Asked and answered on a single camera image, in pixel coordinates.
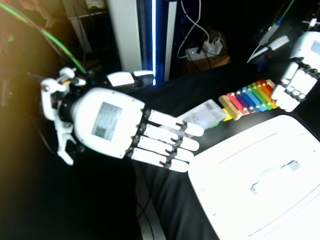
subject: rainbow xylophone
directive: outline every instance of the rainbow xylophone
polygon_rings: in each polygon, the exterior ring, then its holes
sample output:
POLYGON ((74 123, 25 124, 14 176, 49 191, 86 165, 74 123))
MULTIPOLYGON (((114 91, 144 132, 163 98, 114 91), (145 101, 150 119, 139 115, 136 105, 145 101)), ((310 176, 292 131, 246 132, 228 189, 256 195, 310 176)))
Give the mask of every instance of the rainbow xylophone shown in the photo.
POLYGON ((271 99, 274 88, 275 84, 270 79, 262 79, 235 92, 220 96, 218 100, 227 114, 223 122, 230 119, 236 121, 247 114, 277 108, 275 101, 271 99))

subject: white mechanical linkage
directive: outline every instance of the white mechanical linkage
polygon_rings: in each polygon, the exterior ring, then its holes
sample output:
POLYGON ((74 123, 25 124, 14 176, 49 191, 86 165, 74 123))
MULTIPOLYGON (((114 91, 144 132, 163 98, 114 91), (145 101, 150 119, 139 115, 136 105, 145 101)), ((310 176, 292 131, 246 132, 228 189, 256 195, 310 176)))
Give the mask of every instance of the white mechanical linkage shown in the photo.
POLYGON ((320 32, 307 31, 295 43, 292 62, 272 92, 275 104, 286 112, 292 112, 320 78, 320 32))
MULTIPOLYGON (((119 87, 137 82, 145 75, 150 75, 150 71, 116 72, 107 78, 112 86, 119 87)), ((68 165, 74 163, 66 152, 68 140, 76 144, 71 135, 74 132, 79 142, 101 154, 118 159, 128 156, 178 172, 188 170, 187 162, 194 157, 191 151, 198 150, 199 143, 151 123, 194 136, 203 135, 202 127, 145 109, 144 102, 112 89, 95 87, 70 102, 64 99, 70 84, 83 86, 86 81, 76 78, 72 69, 63 68, 58 79, 41 82, 43 112, 47 119, 54 121, 59 145, 57 153, 68 165)))

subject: back of robotic hand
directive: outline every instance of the back of robotic hand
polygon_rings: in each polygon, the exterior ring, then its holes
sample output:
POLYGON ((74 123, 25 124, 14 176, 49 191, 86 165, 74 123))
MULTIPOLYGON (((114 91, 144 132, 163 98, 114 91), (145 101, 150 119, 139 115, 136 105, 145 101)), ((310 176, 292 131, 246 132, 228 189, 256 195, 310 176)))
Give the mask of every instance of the back of robotic hand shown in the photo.
POLYGON ((271 98, 286 112, 292 112, 320 79, 320 32, 307 31, 295 43, 291 63, 271 98))
MULTIPOLYGON (((80 98, 70 100, 67 97, 70 85, 81 87, 86 81, 67 67, 59 74, 58 79, 41 82, 41 101, 45 117, 54 122, 57 154, 68 165, 74 161, 66 152, 66 145, 68 140, 77 144, 74 133, 80 143, 101 154, 118 159, 127 156, 182 173, 188 171, 188 162, 194 157, 191 151, 197 151, 199 143, 159 125, 193 136, 202 136, 202 127, 146 109, 144 102, 114 89, 94 87, 80 98)), ((107 79, 112 86, 119 87, 137 84, 145 75, 150 72, 116 72, 107 75, 107 79)))

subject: glowing white light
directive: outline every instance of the glowing white light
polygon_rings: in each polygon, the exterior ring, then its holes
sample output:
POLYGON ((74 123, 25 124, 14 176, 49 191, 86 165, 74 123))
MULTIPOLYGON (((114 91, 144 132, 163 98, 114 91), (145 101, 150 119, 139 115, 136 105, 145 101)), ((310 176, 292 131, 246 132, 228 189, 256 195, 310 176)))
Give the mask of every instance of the glowing white light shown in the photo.
MULTIPOLYGON (((156 0, 151 3, 151 24, 152 24, 152 71, 156 76, 156 0)), ((156 85, 156 79, 153 79, 153 85, 156 85)))

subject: green wire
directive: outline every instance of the green wire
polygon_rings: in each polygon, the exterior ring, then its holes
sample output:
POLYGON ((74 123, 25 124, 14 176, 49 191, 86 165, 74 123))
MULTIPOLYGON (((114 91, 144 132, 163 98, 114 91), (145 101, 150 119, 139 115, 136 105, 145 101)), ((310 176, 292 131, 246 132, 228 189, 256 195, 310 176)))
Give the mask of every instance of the green wire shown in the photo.
MULTIPOLYGON (((0 1, 0 7, 6 10, 8 13, 12 14, 16 18, 20 19, 26 24, 31 24, 25 17, 20 15, 18 12, 10 8, 8 5, 4 4, 3 2, 0 1)), ((56 39, 53 35, 51 35, 49 32, 47 32, 45 29, 38 29, 42 34, 44 34, 48 39, 50 39, 52 42, 54 42, 58 47, 60 47, 66 55, 74 62, 74 64, 77 66, 77 68, 83 73, 87 74, 87 71, 82 67, 82 65, 78 62, 78 60, 72 55, 72 53, 58 40, 56 39)))
POLYGON ((284 13, 282 14, 281 18, 284 18, 284 16, 287 14, 287 12, 289 11, 289 9, 291 8, 291 5, 294 3, 295 0, 292 0, 289 4, 289 6, 286 8, 286 10, 284 11, 284 13))

